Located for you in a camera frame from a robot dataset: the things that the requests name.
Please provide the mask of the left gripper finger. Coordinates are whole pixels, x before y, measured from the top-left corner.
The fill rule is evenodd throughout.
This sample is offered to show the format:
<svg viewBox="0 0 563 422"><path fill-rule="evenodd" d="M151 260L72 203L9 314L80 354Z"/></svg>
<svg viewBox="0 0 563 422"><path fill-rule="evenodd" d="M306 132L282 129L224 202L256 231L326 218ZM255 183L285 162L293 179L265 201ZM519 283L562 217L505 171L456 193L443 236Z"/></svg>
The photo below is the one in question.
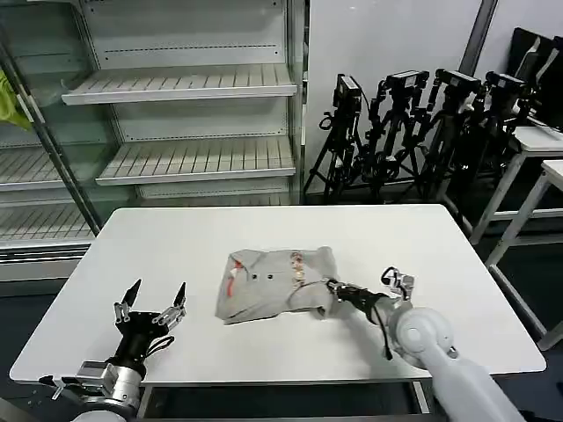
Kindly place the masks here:
<svg viewBox="0 0 563 422"><path fill-rule="evenodd" d="M183 282L173 301L173 305L153 318L153 323L166 328L174 328L186 315L186 283Z"/></svg>
<svg viewBox="0 0 563 422"><path fill-rule="evenodd" d="M115 302L113 304L116 324L126 323L130 320L129 312L133 307L141 283L142 280L138 279L136 283L126 291L121 302Z"/></svg>

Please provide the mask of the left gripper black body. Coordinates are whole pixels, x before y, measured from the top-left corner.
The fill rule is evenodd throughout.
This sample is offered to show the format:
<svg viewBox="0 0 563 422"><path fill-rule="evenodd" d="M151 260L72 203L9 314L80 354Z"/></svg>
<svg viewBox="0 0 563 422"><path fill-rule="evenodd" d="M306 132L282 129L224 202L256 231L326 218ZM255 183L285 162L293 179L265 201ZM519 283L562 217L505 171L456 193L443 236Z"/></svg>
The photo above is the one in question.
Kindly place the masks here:
<svg viewBox="0 0 563 422"><path fill-rule="evenodd" d="M141 366L151 344L169 334L166 324L154 322L156 312L132 311L128 321L122 319L115 326L122 338L113 356L113 364L121 367Z"/></svg>

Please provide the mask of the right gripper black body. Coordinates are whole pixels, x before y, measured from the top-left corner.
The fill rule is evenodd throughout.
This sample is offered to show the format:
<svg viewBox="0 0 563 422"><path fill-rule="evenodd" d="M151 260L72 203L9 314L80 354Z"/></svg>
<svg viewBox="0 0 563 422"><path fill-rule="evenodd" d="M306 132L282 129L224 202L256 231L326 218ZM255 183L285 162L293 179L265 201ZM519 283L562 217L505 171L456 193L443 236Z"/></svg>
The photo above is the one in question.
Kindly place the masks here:
<svg viewBox="0 0 563 422"><path fill-rule="evenodd" d="M372 293L366 288L355 285L345 285L340 289L340 299L350 302L366 317L372 317L372 310L380 298L379 293Z"/></svg>

